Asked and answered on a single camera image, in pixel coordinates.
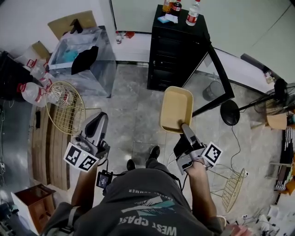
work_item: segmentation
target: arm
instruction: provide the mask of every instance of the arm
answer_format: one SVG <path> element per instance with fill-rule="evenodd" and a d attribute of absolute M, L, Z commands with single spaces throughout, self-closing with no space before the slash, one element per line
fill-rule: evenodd
<path fill-rule="evenodd" d="M 200 162 L 186 169 L 193 196 L 193 215 L 202 223 L 208 222 L 211 217 L 216 217 L 216 207 L 211 198 L 209 181 L 206 169 Z"/>
<path fill-rule="evenodd" d="M 94 165 L 88 173 L 80 172 L 72 197 L 71 204 L 74 207 L 81 206 L 85 212 L 89 211 L 93 205 L 96 170 L 97 164 Z"/>

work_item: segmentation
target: paper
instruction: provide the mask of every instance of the paper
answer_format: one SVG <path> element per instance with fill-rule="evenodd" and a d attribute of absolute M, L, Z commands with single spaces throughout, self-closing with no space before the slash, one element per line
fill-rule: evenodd
<path fill-rule="evenodd" d="M 98 160 L 97 157 L 72 143 L 69 143 L 64 155 L 65 162 L 83 172 L 88 172 Z"/>
<path fill-rule="evenodd" d="M 173 16 L 171 14 L 166 14 L 165 19 L 169 20 L 169 21 L 172 21 L 173 23 L 176 23 L 176 24 L 178 23 L 178 17 Z"/>

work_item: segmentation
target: blue item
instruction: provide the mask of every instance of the blue item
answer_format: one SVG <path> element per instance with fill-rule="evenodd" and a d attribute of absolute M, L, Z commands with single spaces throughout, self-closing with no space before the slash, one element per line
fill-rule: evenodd
<path fill-rule="evenodd" d="M 76 57 L 78 56 L 78 54 L 79 53 L 77 50 L 71 50 L 71 51 L 65 52 L 63 56 L 64 63 L 74 61 Z"/>
<path fill-rule="evenodd" d="M 166 20 L 166 19 L 165 19 L 165 16 L 159 17 L 158 20 L 159 20 L 160 22 L 162 22 L 162 23 L 167 23 L 167 22 L 169 22 L 169 20 Z"/>

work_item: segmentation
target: round black base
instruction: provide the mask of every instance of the round black base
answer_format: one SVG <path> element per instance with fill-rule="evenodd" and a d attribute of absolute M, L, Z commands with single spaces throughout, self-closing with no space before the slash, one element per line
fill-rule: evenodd
<path fill-rule="evenodd" d="M 220 106 L 220 115 L 224 123 L 229 126 L 236 125 L 240 120 L 239 107 L 232 100 L 228 100 Z"/>

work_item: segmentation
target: yellow tray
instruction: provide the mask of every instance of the yellow tray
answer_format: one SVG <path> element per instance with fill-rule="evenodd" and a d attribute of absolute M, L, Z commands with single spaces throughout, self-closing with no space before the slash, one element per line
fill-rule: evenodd
<path fill-rule="evenodd" d="M 194 97 L 186 89 L 171 86 L 166 89 L 160 114 L 160 126 L 167 132 L 182 134 L 181 125 L 190 125 Z"/>

